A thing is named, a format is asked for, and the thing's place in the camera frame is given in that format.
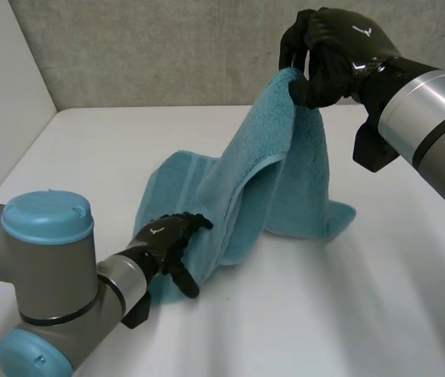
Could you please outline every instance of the light blue end cap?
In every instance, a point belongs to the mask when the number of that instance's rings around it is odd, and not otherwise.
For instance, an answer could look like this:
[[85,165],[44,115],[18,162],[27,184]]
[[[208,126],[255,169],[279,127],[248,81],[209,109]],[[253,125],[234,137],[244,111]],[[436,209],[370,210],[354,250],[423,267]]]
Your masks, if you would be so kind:
[[71,363],[59,350],[19,328],[0,342],[0,366],[7,377],[72,377]]
[[11,199],[2,211],[1,223],[9,235],[39,245],[77,242],[94,225],[88,200],[73,192],[52,190]]

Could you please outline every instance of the white tabletop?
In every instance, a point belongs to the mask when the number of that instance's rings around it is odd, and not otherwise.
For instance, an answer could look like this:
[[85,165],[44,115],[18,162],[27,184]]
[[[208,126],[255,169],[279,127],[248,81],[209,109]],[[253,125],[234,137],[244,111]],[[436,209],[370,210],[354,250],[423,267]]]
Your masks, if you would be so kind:
[[[178,149],[219,156],[249,107],[75,109],[58,114],[0,187],[83,194],[99,259],[126,246],[149,175]],[[264,234],[201,297],[121,324],[87,377],[445,377],[445,202],[403,159],[351,160],[360,106],[322,111],[330,196],[358,215],[329,244]],[[18,321],[0,283],[0,338]]]

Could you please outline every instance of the black ring band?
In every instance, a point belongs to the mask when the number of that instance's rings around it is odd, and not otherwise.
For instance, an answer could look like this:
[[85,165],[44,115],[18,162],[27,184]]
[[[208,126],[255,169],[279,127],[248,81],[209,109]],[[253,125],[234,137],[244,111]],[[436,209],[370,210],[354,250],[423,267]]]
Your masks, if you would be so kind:
[[425,158],[426,152],[439,140],[442,135],[445,134],[445,120],[441,122],[437,127],[435,127],[432,132],[430,132],[423,141],[420,143],[416,152],[412,156],[412,167],[415,170],[419,169],[421,161]]
[[75,320],[86,313],[88,313],[97,303],[99,297],[99,292],[95,295],[95,298],[91,300],[86,306],[83,306],[81,309],[68,314],[66,316],[58,317],[58,318],[49,318],[44,320],[38,320],[35,318],[30,318],[20,312],[20,318],[26,324],[31,324],[33,326],[47,327],[47,326],[55,326],[57,324],[64,324],[66,322],[70,322],[71,320]]
[[121,291],[118,287],[114,284],[112,280],[110,280],[108,277],[104,275],[98,275],[98,280],[101,281],[104,284],[107,284],[110,289],[115,293],[116,296],[118,296],[119,303],[121,304],[121,318],[123,318],[126,314],[126,301],[125,297],[122,295]]

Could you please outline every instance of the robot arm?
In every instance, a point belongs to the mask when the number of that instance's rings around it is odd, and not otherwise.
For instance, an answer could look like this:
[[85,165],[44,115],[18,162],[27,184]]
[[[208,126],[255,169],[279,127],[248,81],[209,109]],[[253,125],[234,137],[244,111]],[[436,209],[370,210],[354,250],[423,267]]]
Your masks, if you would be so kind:
[[120,322],[133,329],[147,320],[158,274],[197,297],[181,258],[201,228],[212,224],[200,214],[163,216],[97,264],[85,198],[31,192],[0,205],[0,281],[13,284],[21,318],[0,343],[2,370],[72,376]]
[[342,9],[305,10],[285,33],[279,67],[305,67],[297,105],[363,104],[353,159],[376,172],[402,156],[445,199],[445,71],[401,57],[373,20]]

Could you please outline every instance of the towel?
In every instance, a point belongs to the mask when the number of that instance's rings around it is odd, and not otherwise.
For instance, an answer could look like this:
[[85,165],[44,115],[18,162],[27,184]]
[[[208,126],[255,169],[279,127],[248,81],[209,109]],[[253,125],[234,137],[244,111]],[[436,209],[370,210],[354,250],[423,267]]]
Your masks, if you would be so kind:
[[[220,158],[176,152],[148,181],[133,234],[164,214],[201,213],[213,222],[184,256],[200,286],[219,265],[243,262],[263,230],[328,240],[355,217],[349,205],[329,200],[319,110],[294,107],[288,94],[301,76],[292,68],[276,74]],[[153,279],[150,292],[156,303],[183,297],[169,276]]]

